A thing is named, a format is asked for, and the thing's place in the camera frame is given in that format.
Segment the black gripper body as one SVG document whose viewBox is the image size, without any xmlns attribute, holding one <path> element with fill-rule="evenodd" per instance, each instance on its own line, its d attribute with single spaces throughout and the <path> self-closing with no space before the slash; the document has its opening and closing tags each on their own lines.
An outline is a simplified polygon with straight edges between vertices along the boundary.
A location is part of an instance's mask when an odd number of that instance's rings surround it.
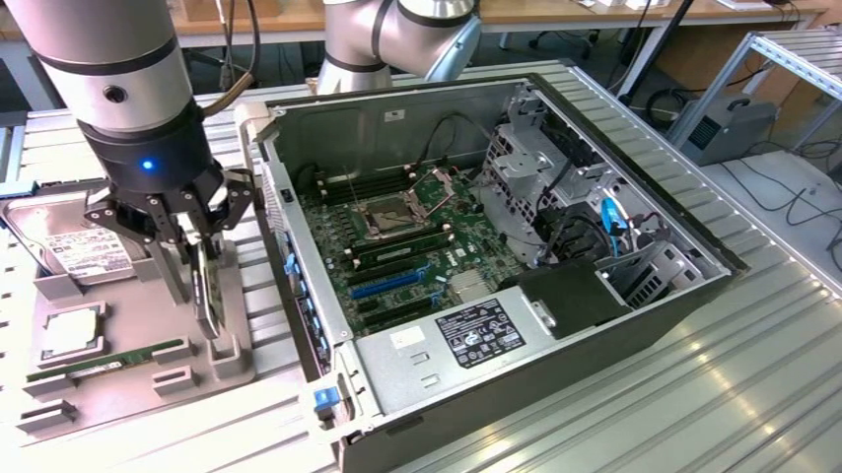
<svg viewBox="0 0 842 473">
<path fill-rule="evenodd" d="M 78 128 L 119 196 L 168 194 L 193 187 L 210 197 L 224 182 L 202 126 L 204 112 L 189 101 L 161 125 L 137 131 Z"/>
</svg>

